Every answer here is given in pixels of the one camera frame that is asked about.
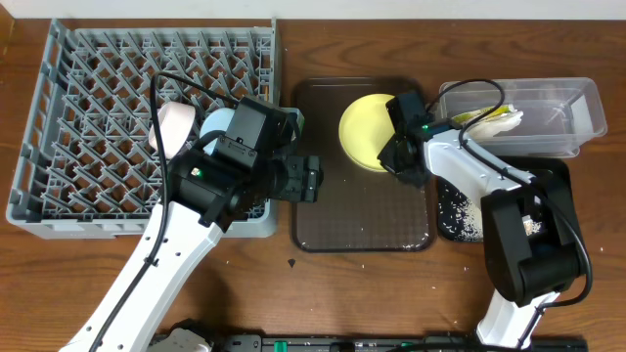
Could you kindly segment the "grey plastic dish rack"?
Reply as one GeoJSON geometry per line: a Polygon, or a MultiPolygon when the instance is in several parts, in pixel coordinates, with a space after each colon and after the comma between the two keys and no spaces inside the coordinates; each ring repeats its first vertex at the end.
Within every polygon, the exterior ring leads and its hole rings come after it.
{"type": "Polygon", "coordinates": [[[265,27],[81,28],[52,21],[7,220],[46,240],[141,234],[161,175],[150,81],[190,104],[191,136],[228,99],[280,99],[281,37],[265,27]]]}

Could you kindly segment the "white napkin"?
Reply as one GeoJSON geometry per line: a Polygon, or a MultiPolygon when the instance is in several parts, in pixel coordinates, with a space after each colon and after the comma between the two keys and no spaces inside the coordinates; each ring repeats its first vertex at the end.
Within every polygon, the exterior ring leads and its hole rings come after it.
{"type": "Polygon", "coordinates": [[[521,123],[523,112],[520,110],[487,116],[468,129],[474,140],[484,140],[495,137],[501,132],[508,132],[521,123]]]}

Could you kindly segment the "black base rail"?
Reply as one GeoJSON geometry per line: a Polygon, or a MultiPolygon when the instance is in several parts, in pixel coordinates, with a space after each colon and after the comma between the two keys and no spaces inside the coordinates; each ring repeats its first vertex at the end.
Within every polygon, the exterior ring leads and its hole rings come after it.
{"type": "Polygon", "coordinates": [[[261,329],[217,329],[188,319],[155,334],[147,349],[176,352],[483,351],[485,343],[475,331],[430,330],[423,335],[268,334],[261,329]]]}

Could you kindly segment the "black rectangular tray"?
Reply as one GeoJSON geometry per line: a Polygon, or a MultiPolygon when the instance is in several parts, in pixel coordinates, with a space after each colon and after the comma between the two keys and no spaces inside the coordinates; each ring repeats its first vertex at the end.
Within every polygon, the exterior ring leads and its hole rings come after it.
{"type": "MultiPolygon", "coordinates": [[[[538,179],[536,188],[549,198],[568,217],[573,227],[579,231],[570,174],[567,165],[557,158],[530,156],[500,156],[512,167],[532,173],[538,179]]],[[[523,206],[522,216],[529,236],[546,232],[550,227],[550,212],[541,208],[541,201],[535,200],[534,207],[523,206]]]]}

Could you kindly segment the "yellow round plate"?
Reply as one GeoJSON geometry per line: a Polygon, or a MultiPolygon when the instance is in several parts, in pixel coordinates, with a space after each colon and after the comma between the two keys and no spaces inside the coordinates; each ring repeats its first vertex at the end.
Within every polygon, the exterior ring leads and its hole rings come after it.
{"type": "Polygon", "coordinates": [[[339,121],[341,147],[353,163],[368,171],[385,172],[378,155],[395,132],[385,106],[392,99],[389,94],[363,96],[346,108],[339,121]]]}

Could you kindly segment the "dark brown serving tray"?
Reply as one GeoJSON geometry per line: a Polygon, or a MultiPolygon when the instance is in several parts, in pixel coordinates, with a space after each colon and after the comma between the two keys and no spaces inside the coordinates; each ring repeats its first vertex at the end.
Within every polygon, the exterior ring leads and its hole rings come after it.
{"type": "Polygon", "coordinates": [[[415,80],[399,76],[309,78],[294,88],[291,100],[305,117],[297,151],[318,156],[324,172],[317,201],[292,207],[291,238],[301,249],[421,251],[434,242],[430,191],[356,165],[338,134],[340,117],[353,101],[419,89],[415,80]]]}

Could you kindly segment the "light blue bowl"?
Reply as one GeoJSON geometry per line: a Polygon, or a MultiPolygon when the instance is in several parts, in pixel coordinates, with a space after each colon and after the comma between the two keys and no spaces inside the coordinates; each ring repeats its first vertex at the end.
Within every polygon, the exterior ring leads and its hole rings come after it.
{"type": "Polygon", "coordinates": [[[213,131],[226,132],[232,121],[235,111],[229,108],[221,108],[211,112],[201,126],[200,138],[213,131]]]}

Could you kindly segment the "clear plastic bin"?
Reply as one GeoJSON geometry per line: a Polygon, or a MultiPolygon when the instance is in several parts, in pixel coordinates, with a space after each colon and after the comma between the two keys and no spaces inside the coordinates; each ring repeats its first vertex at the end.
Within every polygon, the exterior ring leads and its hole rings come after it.
{"type": "Polygon", "coordinates": [[[481,140],[495,155],[575,157],[607,132],[596,83],[587,77],[499,79],[505,105],[523,112],[510,131],[481,140]]]}

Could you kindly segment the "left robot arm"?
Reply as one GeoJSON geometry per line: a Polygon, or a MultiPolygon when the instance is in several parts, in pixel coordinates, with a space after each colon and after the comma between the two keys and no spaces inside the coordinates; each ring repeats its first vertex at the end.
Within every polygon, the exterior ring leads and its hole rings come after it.
{"type": "Polygon", "coordinates": [[[321,162],[294,153],[304,127],[300,110],[246,96],[221,112],[226,123],[185,150],[195,108],[169,102],[155,111],[149,142],[165,159],[159,200],[67,351],[146,350],[184,283],[234,221],[267,199],[316,201],[321,162]]]}

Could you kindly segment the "pink white bowl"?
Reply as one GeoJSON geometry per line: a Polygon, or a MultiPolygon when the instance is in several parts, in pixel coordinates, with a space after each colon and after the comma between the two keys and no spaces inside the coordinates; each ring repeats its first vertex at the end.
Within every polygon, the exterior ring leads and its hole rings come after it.
{"type": "Polygon", "coordinates": [[[172,159],[182,149],[195,121],[194,107],[168,102],[157,111],[158,125],[166,159],[172,159]]]}

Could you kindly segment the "pile of white rice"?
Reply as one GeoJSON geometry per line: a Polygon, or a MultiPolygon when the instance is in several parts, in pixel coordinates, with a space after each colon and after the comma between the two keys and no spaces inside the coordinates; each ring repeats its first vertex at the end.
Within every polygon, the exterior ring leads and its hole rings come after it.
{"type": "Polygon", "coordinates": [[[480,209],[451,183],[437,180],[437,226],[441,236],[452,242],[482,242],[480,209]]]}

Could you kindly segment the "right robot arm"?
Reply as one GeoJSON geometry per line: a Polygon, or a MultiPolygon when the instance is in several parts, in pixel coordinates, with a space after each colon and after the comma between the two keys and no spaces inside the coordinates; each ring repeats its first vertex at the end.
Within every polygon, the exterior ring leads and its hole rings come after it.
{"type": "Polygon", "coordinates": [[[481,211],[495,292],[476,329],[480,348],[529,347],[545,311],[581,302],[593,283],[568,184],[510,166],[477,144],[466,125],[433,121],[415,92],[384,105],[393,134],[378,155],[382,167],[417,187],[442,178],[481,211]]]}

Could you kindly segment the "green orange snack wrapper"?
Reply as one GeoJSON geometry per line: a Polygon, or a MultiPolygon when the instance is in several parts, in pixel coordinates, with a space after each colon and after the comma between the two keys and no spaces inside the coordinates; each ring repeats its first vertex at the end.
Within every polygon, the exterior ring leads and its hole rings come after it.
{"type": "Polygon", "coordinates": [[[497,109],[495,109],[494,107],[487,107],[479,110],[471,110],[457,114],[452,117],[452,120],[461,125],[466,125],[469,122],[477,119],[479,116],[485,114],[486,112],[487,117],[495,117],[502,114],[517,112],[517,109],[511,104],[499,106],[497,109]]]}

